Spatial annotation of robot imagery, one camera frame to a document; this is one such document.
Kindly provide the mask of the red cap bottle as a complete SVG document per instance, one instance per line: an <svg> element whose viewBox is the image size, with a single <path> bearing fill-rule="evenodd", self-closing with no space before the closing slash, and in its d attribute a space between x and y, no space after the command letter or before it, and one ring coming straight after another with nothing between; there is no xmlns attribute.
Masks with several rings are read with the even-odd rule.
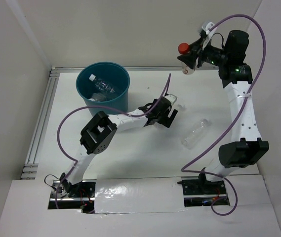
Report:
<svg viewBox="0 0 281 237"><path fill-rule="evenodd" d="M196 57L191 53L190 46L183 42L178 45L179 56L177 59L181 62L182 73L191 75L196 69Z"/></svg>

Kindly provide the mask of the clear bottle white cap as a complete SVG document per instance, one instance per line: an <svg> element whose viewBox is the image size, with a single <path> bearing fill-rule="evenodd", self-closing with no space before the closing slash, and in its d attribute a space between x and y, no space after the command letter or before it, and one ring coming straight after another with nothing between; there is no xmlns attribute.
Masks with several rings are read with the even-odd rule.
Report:
<svg viewBox="0 0 281 237"><path fill-rule="evenodd" d="M211 122L205 118L195 122L181 138L181 144L187 148L192 149L195 144L208 132Z"/></svg>

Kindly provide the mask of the clear bottle blue cap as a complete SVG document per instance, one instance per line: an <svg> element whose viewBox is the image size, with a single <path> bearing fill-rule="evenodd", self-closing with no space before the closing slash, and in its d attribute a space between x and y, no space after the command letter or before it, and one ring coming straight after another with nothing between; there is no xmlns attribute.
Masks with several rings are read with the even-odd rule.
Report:
<svg viewBox="0 0 281 237"><path fill-rule="evenodd" d="M118 89L107 80L97 77L94 74L91 74L89 76L89 80L100 92L103 92L104 94L110 96L118 95Z"/></svg>

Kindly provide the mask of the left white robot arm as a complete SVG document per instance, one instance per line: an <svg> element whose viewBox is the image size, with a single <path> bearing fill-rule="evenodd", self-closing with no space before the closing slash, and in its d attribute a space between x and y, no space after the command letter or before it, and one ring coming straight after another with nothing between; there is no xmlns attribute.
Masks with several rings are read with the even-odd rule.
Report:
<svg viewBox="0 0 281 237"><path fill-rule="evenodd" d="M172 106L177 97L167 94L138 109L119 115L98 112L80 132L80 146L73 164L60 177L62 191L69 197L76 197L82 186L83 175L93 158L104 152L115 133L133 128L143 128L156 122L169 128L177 115Z"/></svg>

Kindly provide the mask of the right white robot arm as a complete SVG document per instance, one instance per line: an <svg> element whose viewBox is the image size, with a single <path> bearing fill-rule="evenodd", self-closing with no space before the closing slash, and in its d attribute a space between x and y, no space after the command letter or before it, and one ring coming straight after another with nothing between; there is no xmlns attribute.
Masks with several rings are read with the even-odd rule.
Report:
<svg viewBox="0 0 281 237"><path fill-rule="evenodd" d="M188 172L189 166L231 133L230 143L219 147L218 158L213 159L199 175L201 179L198 181L198 189L204 194L210 193L215 182L223 180L232 172L256 164L269 149L269 143L262 139L255 118L252 88L256 79L252 77L251 67L244 62L248 37L244 31L232 30L223 48L217 48L211 44L211 35L201 31L200 38L194 43L178 46L178 60L189 69L199 68L203 63L218 67L229 100L232 123L209 148L181 169L182 172Z"/></svg>

